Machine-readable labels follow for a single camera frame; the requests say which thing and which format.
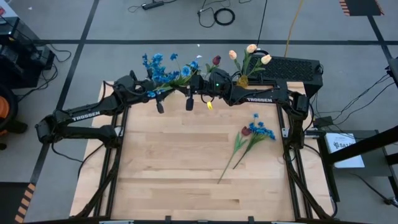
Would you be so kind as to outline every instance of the yellow vase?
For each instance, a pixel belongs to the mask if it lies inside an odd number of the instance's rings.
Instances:
[[[247,75],[242,75],[241,77],[238,78],[238,82],[236,83],[237,86],[241,86],[243,88],[248,87],[249,85],[249,79]]]

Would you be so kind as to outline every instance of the orange object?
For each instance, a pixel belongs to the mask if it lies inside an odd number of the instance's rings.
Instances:
[[[0,118],[6,118],[9,111],[10,105],[8,101],[4,97],[0,96]],[[0,136],[6,133],[7,130],[0,131]]]

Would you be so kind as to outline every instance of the black stand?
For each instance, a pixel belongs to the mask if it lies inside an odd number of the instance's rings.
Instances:
[[[397,128],[398,126],[384,131],[383,133],[378,133],[378,131],[375,130],[345,131],[345,133],[353,133],[354,137],[357,139],[363,139],[359,140],[356,144],[352,144],[331,154],[329,154],[325,139],[318,139],[319,149],[324,161],[323,168],[325,170],[326,179],[332,192],[333,199],[336,202],[339,202],[340,198],[336,188],[333,171],[335,170],[335,172],[338,172],[339,169],[334,169],[333,164],[357,155],[362,156],[365,168],[350,168],[344,170],[363,177],[388,177],[394,195],[398,198],[398,180],[391,166],[398,163],[398,154],[387,155],[383,147],[393,143],[394,139],[398,138],[397,134],[395,134],[395,136],[392,134],[394,132],[396,133]]]

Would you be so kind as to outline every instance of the flower bouquet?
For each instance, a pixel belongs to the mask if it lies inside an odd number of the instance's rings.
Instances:
[[[254,72],[265,70],[265,68],[262,68],[261,66],[268,64],[272,59],[270,55],[263,56],[261,59],[258,59],[253,68],[249,70],[249,63],[252,57],[251,54],[254,53],[255,50],[257,50],[257,46],[255,44],[251,44],[244,51],[243,68],[237,60],[238,55],[236,52],[233,50],[229,51],[229,57],[231,60],[234,60],[235,66],[238,69],[236,73],[240,74],[237,85],[243,88],[246,88],[249,85],[248,76]]]
[[[243,155],[241,156],[241,158],[239,159],[238,163],[236,163],[236,165],[233,167],[234,169],[238,166],[238,164],[241,162],[241,160],[243,159],[243,157],[253,148],[253,146],[263,140],[266,140],[267,138],[270,138],[272,140],[276,140],[274,132],[272,130],[267,129],[266,127],[264,127],[264,123],[263,122],[258,122],[258,126],[255,125],[256,123],[256,118],[259,117],[259,115],[257,113],[255,113],[253,115],[254,117],[254,121],[252,123],[249,124],[249,128],[247,128],[246,126],[243,127],[242,129],[242,136],[238,133],[236,135],[236,139],[235,139],[235,145],[234,145],[234,151],[232,153],[231,158],[229,159],[223,173],[221,174],[221,177],[218,179],[217,184],[220,183],[220,181],[222,180],[229,164],[232,161],[232,158],[234,157],[234,155],[242,148],[242,146],[248,141],[243,140],[243,136],[250,136],[250,140],[249,140],[249,145],[247,146],[245,152],[243,153]]]
[[[170,59],[171,61],[176,61],[178,70],[166,72],[166,67],[162,66],[162,54],[155,54],[152,57],[152,60],[148,59],[147,54],[142,56],[142,64],[146,67],[148,74],[150,74],[149,78],[151,78],[157,86],[155,91],[147,92],[148,97],[153,98],[164,91],[172,90],[173,86],[187,86],[192,75],[196,75],[198,73],[199,65],[197,60],[194,60],[189,63],[189,65],[185,65],[181,68],[177,57],[178,54],[173,53],[170,56]]]

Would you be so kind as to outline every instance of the green leaf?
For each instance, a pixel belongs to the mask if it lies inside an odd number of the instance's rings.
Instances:
[[[241,64],[239,64],[239,62],[238,62],[238,60],[234,60],[234,63],[235,63],[235,66],[236,66],[236,68],[239,70],[239,71],[241,71]]]
[[[249,67],[249,62],[251,60],[251,55],[248,55],[245,59],[244,59],[244,67],[243,67],[243,72],[245,75],[248,74],[248,67]]]
[[[239,148],[239,138],[240,138],[240,134],[237,133],[236,137],[235,137],[235,145],[234,145],[234,153],[237,151],[237,149]]]
[[[210,67],[210,65],[207,64],[207,63],[206,63],[206,69],[207,69],[207,72],[208,72],[208,73],[211,72],[211,67]]]
[[[214,65],[211,67],[210,72],[212,72],[215,68],[218,68],[219,65]]]
[[[246,143],[248,140],[244,140],[243,142],[240,143],[239,148],[242,148],[242,146],[244,145],[244,143]]]

